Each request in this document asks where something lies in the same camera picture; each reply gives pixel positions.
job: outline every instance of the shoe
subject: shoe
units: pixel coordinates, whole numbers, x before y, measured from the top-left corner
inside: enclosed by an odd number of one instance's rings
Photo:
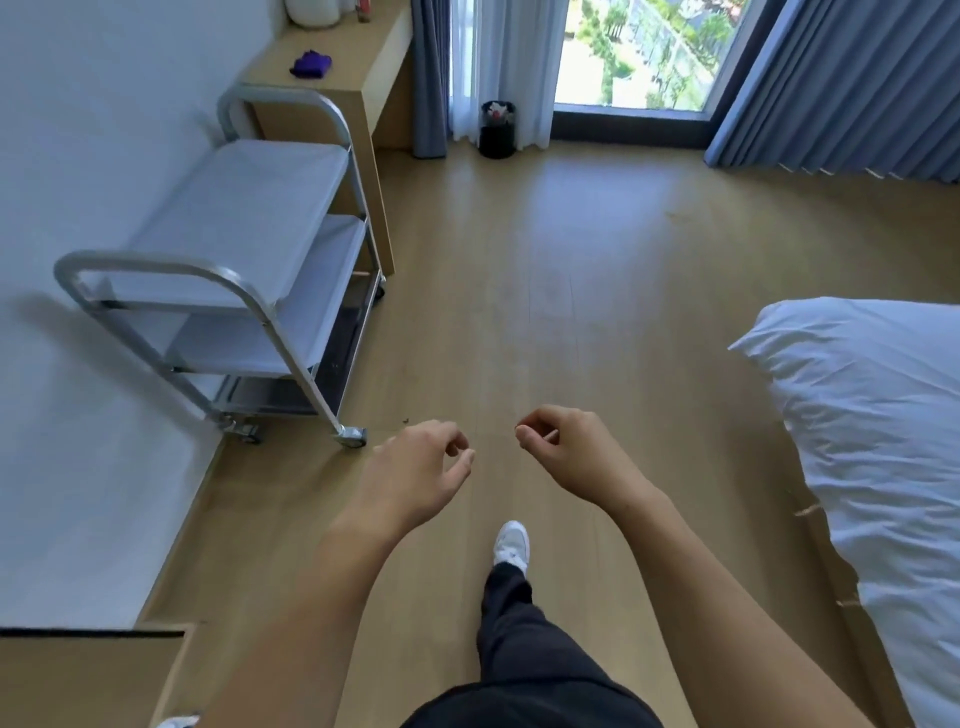
[[[496,534],[493,544],[493,565],[513,564],[527,575],[530,566],[530,537],[520,521],[507,521]]]

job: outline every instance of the metal frame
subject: metal frame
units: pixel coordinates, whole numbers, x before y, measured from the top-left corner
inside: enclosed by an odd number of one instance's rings
[[[347,121],[333,103],[319,91],[310,88],[281,88],[264,85],[238,84],[225,93],[217,104],[217,116],[223,128],[224,136],[230,143],[240,137],[230,119],[234,104],[238,101],[263,104],[302,104],[322,109],[336,129],[340,144],[347,149],[348,170],[353,195],[358,207],[363,211],[365,225],[364,238],[367,250],[375,265],[372,271],[371,293],[365,301],[364,310],[359,326],[358,339],[363,337],[372,305],[376,299],[377,288],[383,285],[384,276],[380,266],[380,257],[373,240],[373,231],[370,223],[367,199],[360,182],[360,171],[357,167],[353,145],[350,139]],[[94,295],[93,291],[81,280],[83,273],[154,273],[181,276],[194,276],[217,283],[237,296],[244,306],[263,327],[270,338],[277,353],[283,358],[290,370],[290,374],[306,396],[310,405],[317,414],[323,414],[333,431],[333,437],[347,447],[361,447],[367,442],[367,430],[360,427],[343,425],[337,414],[329,407],[320,389],[314,381],[313,371],[305,366],[290,347],[286,336],[278,325],[274,307],[263,300],[260,294],[247,281],[243,280],[234,271],[219,266],[211,261],[192,258],[182,255],[144,254],[134,251],[77,251],[64,255],[54,265],[54,276],[60,286],[77,302],[82,310],[88,313],[107,331],[113,334],[128,349],[140,357],[154,372],[163,377],[181,394],[187,397],[204,412],[208,419],[215,422],[224,432],[239,434],[248,440],[255,440],[255,425],[238,423],[232,414],[240,412],[230,411],[218,406],[223,398],[208,399],[182,373],[182,369],[166,360],[163,353],[158,352],[141,336],[129,323],[117,315],[116,309],[126,308],[122,301],[105,301]],[[349,362],[345,377],[349,379],[353,368],[352,359]],[[227,384],[235,376],[227,375]]]

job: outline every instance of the black pants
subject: black pants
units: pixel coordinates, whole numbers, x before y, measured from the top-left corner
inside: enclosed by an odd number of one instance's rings
[[[533,605],[530,582],[512,564],[493,567],[480,610],[481,682],[589,680],[625,691]]]
[[[480,682],[431,700],[402,728],[489,725],[494,716],[500,720],[495,724],[511,726],[663,728],[646,703],[614,683],[564,630],[547,621],[532,597],[520,569],[493,567],[477,633]]]

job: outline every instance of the wooden floor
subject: wooden floor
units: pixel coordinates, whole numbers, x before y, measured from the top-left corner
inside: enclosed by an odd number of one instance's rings
[[[727,346],[766,304],[834,295],[957,301],[954,188],[725,173],[698,153],[556,143],[504,161],[380,160],[398,273],[344,420],[373,443],[452,418],[468,486],[374,589],[338,725],[397,726],[477,676],[492,538],[533,542],[534,596],[670,728],[692,726],[643,584],[609,520],[516,446],[534,405],[596,410],[760,604],[868,712],[823,569],[792,515],[800,478],[763,383]],[[316,422],[227,445],[146,618],[201,622],[169,705],[199,710],[290,593],[364,452]],[[682,659],[702,659],[684,655]]]

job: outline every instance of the desk surface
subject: desk surface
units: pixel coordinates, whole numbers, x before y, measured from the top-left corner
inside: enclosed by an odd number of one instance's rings
[[[393,70],[392,84],[409,44],[406,34],[411,25],[410,0],[374,0],[372,5],[372,21],[369,23],[359,22],[356,13],[349,12],[332,28],[304,30],[291,27],[257,59],[243,80],[249,84],[363,92],[370,83],[375,83],[371,76],[387,66]],[[392,36],[406,36],[406,42],[398,43]],[[398,58],[385,63],[381,57],[385,53],[395,55],[398,45],[402,45]],[[296,79],[290,74],[294,61],[309,50],[333,58],[330,71],[322,79]]]

